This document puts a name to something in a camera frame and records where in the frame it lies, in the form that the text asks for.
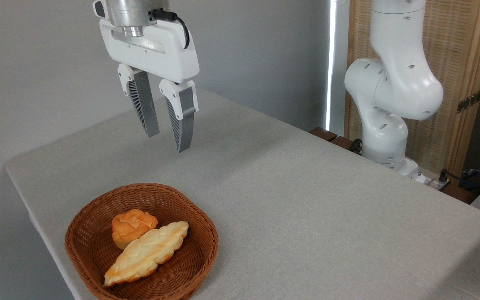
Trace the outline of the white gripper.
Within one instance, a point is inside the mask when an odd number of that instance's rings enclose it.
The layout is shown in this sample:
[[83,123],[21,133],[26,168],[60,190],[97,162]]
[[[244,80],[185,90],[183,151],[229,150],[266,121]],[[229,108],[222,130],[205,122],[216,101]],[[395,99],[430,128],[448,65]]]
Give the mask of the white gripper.
[[166,78],[159,88],[166,98],[177,151],[190,148],[194,114],[199,110],[192,79],[200,67],[194,43],[184,48],[182,25],[158,20],[143,28],[143,36],[128,37],[121,28],[100,19],[100,30],[109,55],[120,63],[117,72],[123,92],[132,101],[146,135],[150,138],[160,133],[148,78],[152,73]]

